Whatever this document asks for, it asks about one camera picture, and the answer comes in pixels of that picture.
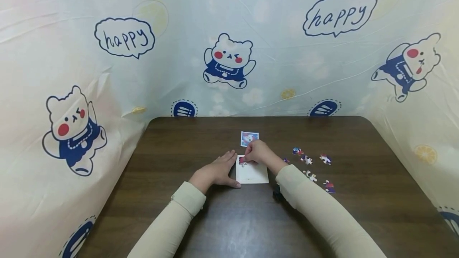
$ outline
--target bear ear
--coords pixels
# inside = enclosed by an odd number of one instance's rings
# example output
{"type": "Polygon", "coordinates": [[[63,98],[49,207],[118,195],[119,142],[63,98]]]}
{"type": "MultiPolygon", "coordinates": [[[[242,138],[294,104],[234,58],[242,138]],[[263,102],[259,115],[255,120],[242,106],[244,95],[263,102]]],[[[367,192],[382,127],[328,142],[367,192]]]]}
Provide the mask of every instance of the bear ear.
{"type": "Polygon", "coordinates": [[[441,35],[439,33],[434,33],[428,37],[428,41],[437,43],[440,41],[441,35]]]}
{"type": "Polygon", "coordinates": [[[247,47],[247,48],[251,49],[251,48],[252,48],[252,46],[253,46],[253,44],[252,44],[252,42],[251,42],[251,41],[245,41],[244,43],[242,43],[242,46],[244,46],[244,47],[247,47]]]}
{"type": "Polygon", "coordinates": [[[72,87],[72,92],[71,93],[72,94],[75,94],[75,93],[82,94],[80,87],[78,87],[76,85],[72,87]]]}
{"type": "Polygon", "coordinates": [[[222,33],[220,34],[220,36],[218,36],[218,41],[229,41],[230,40],[230,36],[226,33],[222,33]]]}
{"type": "Polygon", "coordinates": [[[435,62],[434,62],[433,65],[434,65],[434,66],[437,66],[438,64],[440,64],[440,61],[441,61],[440,55],[435,54],[435,59],[436,59],[436,60],[435,60],[435,62]]]}
{"type": "Polygon", "coordinates": [[[54,106],[57,105],[58,102],[59,102],[59,99],[56,96],[50,96],[46,100],[46,108],[48,109],[49,113],[52,112],[52,110],[54,109],[54,106]]]}

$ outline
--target person's left hand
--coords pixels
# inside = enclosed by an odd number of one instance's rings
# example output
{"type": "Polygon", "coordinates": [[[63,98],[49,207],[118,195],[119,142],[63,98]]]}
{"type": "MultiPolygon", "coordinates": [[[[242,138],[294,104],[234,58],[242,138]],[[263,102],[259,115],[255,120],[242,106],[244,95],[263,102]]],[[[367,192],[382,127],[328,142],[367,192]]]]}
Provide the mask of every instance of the person's left hand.
{"type": "Polygon", "coordinates": [[[236,158],[237,153],[235,150],[226,152],[223,156],[219,156],[215,159],[211,164],[205,165],[197,170],[190,178],[189,182],[203,194],[206,194],[212,184],[241,188],[239,182],[228,176],[231,167],[236,162],[236,158]]]}

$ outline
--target black object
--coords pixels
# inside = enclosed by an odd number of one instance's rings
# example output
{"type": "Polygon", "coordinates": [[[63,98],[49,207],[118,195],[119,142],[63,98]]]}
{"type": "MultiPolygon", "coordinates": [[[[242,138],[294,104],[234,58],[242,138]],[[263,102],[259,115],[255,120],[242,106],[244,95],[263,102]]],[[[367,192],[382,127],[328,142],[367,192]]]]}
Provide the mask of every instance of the black object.
{"type": "Polygon", "coordinates": [[[276,185],[276,188],[273,191],[273,198],[277,203],[280,203],[284,199],[284,196],[281,194],[280,189],[281,189],[281,186],[276,185]]]}

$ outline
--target wooden table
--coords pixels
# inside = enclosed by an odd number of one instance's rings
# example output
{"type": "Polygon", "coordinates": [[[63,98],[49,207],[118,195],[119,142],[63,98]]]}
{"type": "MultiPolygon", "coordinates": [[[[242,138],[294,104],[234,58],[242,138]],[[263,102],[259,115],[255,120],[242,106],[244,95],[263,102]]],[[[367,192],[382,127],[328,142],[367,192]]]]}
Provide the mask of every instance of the wooden table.
{"type": "MultiPolygon", "coordinates": [[[[227,150],[241,131],[260,132],[272,150],[300,170],[301,147],[317,183],[333,196],[387,257],[459,257],[459,240],[376,129],[362,117],[160,117],[141,138],[129,164],[82,247],[79,258],[125,258],[184,180],[227,150]],[[325,152],[332,166],[318,156],[325,152]]],[[[269,184],[242,189],[213,186],[175,257],[333,257],[307,219],[275,203],[269,184]]]]}

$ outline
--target person's right hand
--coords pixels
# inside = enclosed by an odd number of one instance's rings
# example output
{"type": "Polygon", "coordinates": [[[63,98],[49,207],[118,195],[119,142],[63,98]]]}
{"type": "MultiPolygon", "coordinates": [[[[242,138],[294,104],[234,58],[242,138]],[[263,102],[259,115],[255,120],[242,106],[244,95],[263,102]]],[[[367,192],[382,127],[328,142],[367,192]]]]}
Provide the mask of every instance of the person's right hand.
{"type": "Polygon", "coordinates": [[[255,161],[266,165],[277,176],[279,171],[288,164],[279,158],[269,146],[261,140],[252,141],[245,149],[245,161],[255,161]]]}
{"type": "Polygon", "coordinates": [[[275,156],[269,146],[261,140],[251,141],[245,149],[245,161],[259,162],[260,164],[266,164],[266,160],[269,157],[275,156]]]}

